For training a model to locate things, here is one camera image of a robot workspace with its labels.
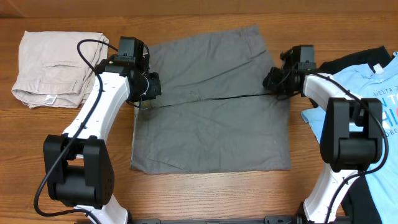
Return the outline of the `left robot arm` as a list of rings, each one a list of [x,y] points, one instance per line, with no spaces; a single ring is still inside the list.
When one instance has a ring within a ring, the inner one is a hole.
[[[46,175],[41,187],[52,200],[82,212],[92,223],[132,223],[113,194],[114,171],[106,141],[123,103],[140,106],[161,94],[157,73],[142,58],[113,55],[96,66],[91,93],[61,135],[49,135],[43,152]]]

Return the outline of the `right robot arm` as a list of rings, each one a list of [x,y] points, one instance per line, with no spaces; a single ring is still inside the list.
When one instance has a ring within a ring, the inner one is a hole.
[[[279,99],[301,95],[313,100],[326,115],[320,140],[323,169],[311,194],[292,216],[271,216],[265,223],[349,223],[336,212],[358,177],[382,167],[389,152],[382,127],[382,104],[363,98],[316,69],[313,48],[301,45],[280,55],[282,67],[271,68],[265,89]]]

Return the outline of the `grey shorts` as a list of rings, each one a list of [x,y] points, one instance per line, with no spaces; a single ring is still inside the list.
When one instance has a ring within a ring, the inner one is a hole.
[[[288,100],[256,26],[150,47],[162,93],[136,110],[131,168],[148,174],[289,170]]]

